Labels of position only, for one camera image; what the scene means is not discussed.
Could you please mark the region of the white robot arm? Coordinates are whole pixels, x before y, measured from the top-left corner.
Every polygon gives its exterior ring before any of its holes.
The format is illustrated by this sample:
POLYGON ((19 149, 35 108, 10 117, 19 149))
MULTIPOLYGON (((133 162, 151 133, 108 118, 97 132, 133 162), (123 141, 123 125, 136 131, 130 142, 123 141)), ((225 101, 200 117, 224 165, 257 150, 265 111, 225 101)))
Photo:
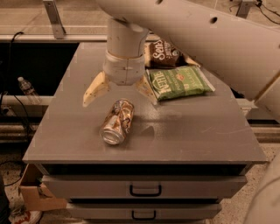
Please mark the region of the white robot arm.
POLYGON ((279 30, 187 0, 96 2, 109 16, 106 82, 140 79, 144 42, 154 32, 280 122, 279 30))

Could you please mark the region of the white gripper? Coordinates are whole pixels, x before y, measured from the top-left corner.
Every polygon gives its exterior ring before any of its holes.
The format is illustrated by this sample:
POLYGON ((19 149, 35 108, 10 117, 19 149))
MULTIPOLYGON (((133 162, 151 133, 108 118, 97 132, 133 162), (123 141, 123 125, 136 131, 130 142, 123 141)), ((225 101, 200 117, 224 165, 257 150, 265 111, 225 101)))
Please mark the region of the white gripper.
POLYGON ((136 83, 136 90, 141 95, 146 97, 153 105, 158 104, 158 99, 154 95, 147 77, 144 75, 143 55, 138 58, 124 58, 106 51, 103 71, 95 76, 83 95, 82 106, 84 108, 110 90, 109 81, 118 86, 131 86, 136 83))

